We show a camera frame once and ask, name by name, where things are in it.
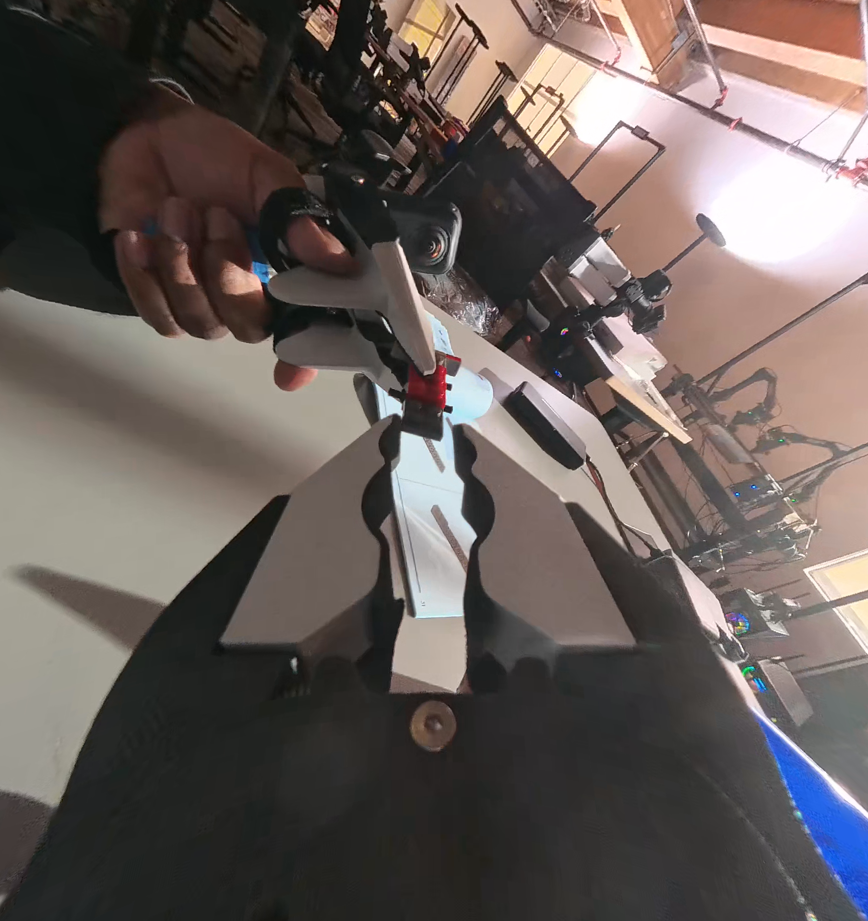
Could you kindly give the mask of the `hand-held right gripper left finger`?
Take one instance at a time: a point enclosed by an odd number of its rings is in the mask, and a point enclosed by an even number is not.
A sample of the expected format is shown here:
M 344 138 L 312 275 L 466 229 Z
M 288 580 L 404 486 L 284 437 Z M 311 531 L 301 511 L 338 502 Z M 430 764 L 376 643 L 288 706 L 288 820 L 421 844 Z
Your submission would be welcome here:
M 401 433 L 398 416 L 383 418 L 289 495 L 223 649 L 286 653 L 301 666 L 371 650 L 374 606 L 392 589 L 380 528 L 393 510 Z

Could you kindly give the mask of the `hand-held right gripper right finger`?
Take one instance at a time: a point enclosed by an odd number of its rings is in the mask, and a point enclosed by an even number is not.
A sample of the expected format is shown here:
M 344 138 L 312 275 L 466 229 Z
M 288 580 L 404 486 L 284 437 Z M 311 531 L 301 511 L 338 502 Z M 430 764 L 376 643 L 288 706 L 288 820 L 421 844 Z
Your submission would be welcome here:
M 467 663 L 555 666 L 636 641 L 566 503 L 469 425 L 454 429 L 474 533 L 463 591 Z

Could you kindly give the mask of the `red toy brick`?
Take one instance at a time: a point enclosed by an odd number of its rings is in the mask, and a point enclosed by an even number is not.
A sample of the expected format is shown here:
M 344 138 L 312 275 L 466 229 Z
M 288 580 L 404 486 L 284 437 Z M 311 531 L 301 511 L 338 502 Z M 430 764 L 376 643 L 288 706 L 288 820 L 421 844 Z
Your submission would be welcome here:
M 406 401 L 444 411 L 449 389 L 448 372 L 445 366 L 436 365 L 435 370 L 426 375 L 419 372 L 413 365 L 408 367 L 405 386 Z

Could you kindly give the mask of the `long black toy brick plate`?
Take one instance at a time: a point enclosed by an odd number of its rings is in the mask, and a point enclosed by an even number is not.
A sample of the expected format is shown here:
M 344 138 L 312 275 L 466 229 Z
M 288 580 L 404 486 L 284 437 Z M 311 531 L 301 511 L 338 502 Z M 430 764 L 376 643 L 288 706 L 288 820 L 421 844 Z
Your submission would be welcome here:
M 443 365 L 447 368 L 448 384 L 452 389 L 451 378 L 455 377 L 461 366 L 462 361 L 452 354 L 435 352 L 436 365 Z M 444 416 L 452 412 L 452 407 L 447 404 L 444 411 L 437 411 L 433 407 L 422 406 L 416 402 L 406 401 L 405 386 L 408 377 L 408 367 L 414 365 L 408 359 L 394 358 L 392 361 L 391 371 L 396 380 L 396 386 L 387 388 L 387 393 L 402 406 L 402 427 L 405 434 L 414 435 L 421 438 L 427 438 L 433 441 L 439 441 L 444 431 Z

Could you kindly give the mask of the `person's left forearm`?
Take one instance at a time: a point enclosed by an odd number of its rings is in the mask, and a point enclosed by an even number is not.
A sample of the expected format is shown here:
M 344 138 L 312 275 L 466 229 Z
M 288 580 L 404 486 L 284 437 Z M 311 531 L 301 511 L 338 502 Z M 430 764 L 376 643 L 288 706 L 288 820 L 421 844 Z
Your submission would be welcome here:
M 0 255 L 22 234 L 47 229 L 85 261 L 111 294 L 37 283 L 33 297 L 110 316 L 136 317 L 119 279 L 113 232 L 98 229 L 98 167 L 107 146 L 156 106 L 188 96 L 117 52 L 85 40 L 19 2 L 0 2 Z

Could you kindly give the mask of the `grey desk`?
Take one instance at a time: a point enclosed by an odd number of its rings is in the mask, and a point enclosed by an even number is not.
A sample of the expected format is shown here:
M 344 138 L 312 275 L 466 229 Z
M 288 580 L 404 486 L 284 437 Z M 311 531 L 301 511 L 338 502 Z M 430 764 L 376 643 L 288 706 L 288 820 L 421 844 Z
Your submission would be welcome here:
M 765 919 L 677 702 L 727 676 L 587 526 L 638 642 L 487 673 L 439 753 L 356 667 L 217 650 L 309 458 L 223 427 L 256 352 L 0 298 L 0 919 Z

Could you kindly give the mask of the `plastic-wrapped chair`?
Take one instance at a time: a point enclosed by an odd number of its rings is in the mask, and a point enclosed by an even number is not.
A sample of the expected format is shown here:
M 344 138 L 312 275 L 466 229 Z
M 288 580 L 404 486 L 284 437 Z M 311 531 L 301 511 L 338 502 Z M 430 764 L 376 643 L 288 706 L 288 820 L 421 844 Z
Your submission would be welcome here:
M 493 337 L 500 311 L 486 292 L 464 272 L 448 272 L 429 279 L 428 300 L 481 337 Z

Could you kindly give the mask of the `black mesh cabinet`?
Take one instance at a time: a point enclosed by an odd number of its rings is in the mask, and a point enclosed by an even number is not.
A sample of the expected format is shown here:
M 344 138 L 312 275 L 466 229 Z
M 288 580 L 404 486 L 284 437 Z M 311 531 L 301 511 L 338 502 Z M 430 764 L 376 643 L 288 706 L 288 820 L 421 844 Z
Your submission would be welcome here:
M 523 298 L 549 259 L 598 235 L 594 202 L 543 154 L 503 97 L 418 194 L 459 208 L 456 261 L 501 311 Z

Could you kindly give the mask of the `light blue instruction booklet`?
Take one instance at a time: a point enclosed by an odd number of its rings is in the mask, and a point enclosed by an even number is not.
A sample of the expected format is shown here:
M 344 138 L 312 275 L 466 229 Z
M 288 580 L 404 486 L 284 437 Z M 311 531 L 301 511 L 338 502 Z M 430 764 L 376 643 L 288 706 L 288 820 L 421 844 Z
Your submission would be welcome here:
M 472 424 L 492 407 L 492 384 L 460 366 L 450 389 L 443 434 L 403 433 L 392 466 L 394 521 L 407 604 L 417 618 L 460 617 L 474 531 L 463 517 L 463 480 L 456 473 L 455 425 Z

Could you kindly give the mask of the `black box device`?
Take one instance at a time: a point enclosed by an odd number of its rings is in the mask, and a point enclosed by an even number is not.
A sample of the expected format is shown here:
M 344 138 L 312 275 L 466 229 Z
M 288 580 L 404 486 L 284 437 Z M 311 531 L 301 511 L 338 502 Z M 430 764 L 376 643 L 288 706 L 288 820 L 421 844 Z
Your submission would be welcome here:
M 666 623 L 679 636 L 694 632 L 713 645 L 733 644 L 735 637 L 716 594 L 674 552 L 658 551 L 639 567 L 661 595 Z

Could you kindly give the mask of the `stacked white boxes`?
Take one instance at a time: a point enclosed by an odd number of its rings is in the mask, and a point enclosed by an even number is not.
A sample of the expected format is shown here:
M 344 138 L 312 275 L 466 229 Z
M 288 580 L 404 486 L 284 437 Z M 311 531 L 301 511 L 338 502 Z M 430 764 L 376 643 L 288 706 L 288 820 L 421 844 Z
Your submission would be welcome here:
M 611 292 L 630 283 L 635 277 L 602 235 L 591 241 L 572 262 L 567 274 L 598 300 L 611 296 Z

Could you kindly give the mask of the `black computer with coloured lights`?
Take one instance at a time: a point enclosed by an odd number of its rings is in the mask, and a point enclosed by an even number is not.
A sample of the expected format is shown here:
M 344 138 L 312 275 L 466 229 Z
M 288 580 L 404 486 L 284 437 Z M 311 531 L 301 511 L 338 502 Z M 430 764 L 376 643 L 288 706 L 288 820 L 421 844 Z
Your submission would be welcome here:
M 738 589 L 718 597 L 727 627 L 738 639 L 755 636 L 787 638 L 785 624 L 798 610 L 795 601 L 775 592 Z
M 738 669 L 765 715 L 787 735 L 796 735 L 813 719 L 812 703 L 784 662 L 750 660 Z

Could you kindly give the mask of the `window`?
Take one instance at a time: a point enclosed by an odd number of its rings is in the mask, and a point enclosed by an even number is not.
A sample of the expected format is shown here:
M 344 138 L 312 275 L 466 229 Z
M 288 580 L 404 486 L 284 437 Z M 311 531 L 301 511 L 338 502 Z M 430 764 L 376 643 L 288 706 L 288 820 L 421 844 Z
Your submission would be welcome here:
M 868 653 L 868 597 L 845 601 L 868 592 L 868 548 L 808 567 L 804 573 L 826 601 L 838 603 L 832 609 L 836 619 Z

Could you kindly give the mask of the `blue plastic storage bin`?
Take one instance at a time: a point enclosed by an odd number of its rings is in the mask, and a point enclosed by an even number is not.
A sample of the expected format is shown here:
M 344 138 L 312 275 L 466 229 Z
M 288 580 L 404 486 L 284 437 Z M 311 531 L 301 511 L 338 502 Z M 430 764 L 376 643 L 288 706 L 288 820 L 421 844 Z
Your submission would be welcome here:
M 775 723 L 758 712 L 754 717 L 802 824 L 868 920 L 868 812 Z

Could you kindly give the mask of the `black overhead stand frame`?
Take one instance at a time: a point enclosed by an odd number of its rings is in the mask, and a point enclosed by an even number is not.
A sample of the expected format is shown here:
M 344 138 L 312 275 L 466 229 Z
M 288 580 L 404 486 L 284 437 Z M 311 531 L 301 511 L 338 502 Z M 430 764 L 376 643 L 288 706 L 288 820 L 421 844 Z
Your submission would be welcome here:
M 593 213 L 593 222 L 598 223 L 605 216 L 605 214 L 618 202 L 624 195 L 633 188 L 635 183 L 642 178 L 649 168 L 651 168 L 660 157 L 664 155 L 667 148 L 664 144 L 658 142 L 657 139 L 651 137 L 649 132 L 646 129 L 639 125 L 632 125 L 625 121 L 617 121 L 612 129 L 607 132 L 607 134 L 602 138 L 601 142 L 593 147 L 589 155 L 587 155 L 584 160 L 578 165 L 578 167 L 571 173 L 568 180 L 571 184 L 575 183 L 575 180 L 580 176 L 586 167 L 595 159 L 597 155 L 600 154 L 601 150 L 611 141 L 613 136 L 617 132 L 628 132 L 636 140 L 648 144 L 654 148 L 654 154 L 638 168 L 635 173 L 617 190 L 612 197 L 599 209 L 595 209 Z
M 766 335 L 764 338 L 739 352 L 737 355 L 733 356 L 722 365 L 714 368 L 703 377 L 697 378 L 695 382 L 700 386 L 703 384 L 712 384 L 715 386 L 727 374 L 728 371 L 739 365 L 739 363 L 748 357 L 753 356 L 768 345 L 787 335 L 789 332 L 800 327 L 800 325 L 807 322 L 808 320 L 817 317 L 821 312 L 838 303 L 841 299 L 866 286 L 868 286 L 868 272 L 864 273 L 854 281 L 846 284 L 844 287 L 838 289 L 830 296 L 820 301 L 814 307 L 809 308 L 800 315 L 796 316 L 794 319 L 791 319 L 784 325 Z

